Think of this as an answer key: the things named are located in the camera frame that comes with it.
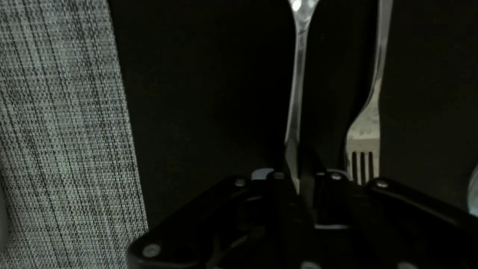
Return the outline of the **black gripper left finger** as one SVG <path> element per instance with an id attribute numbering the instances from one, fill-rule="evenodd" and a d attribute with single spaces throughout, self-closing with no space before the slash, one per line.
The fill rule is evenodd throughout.
<path id="1" fill-rule="evenodd" d="M 133 240 L 128 269 L 299 269 L 281 213 L 291 190 L 276 170 L 225 178 Z"/>

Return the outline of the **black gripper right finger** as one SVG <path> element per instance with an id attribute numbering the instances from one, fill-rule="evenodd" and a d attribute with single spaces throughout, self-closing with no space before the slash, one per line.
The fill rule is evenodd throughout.
<path id="1" fill-rule="evenodd" d="M 342 233 L 357 269 L 478 269 L 478 219 L 397 181 L 321 170 L 303 194 L 315 228 Z"/>

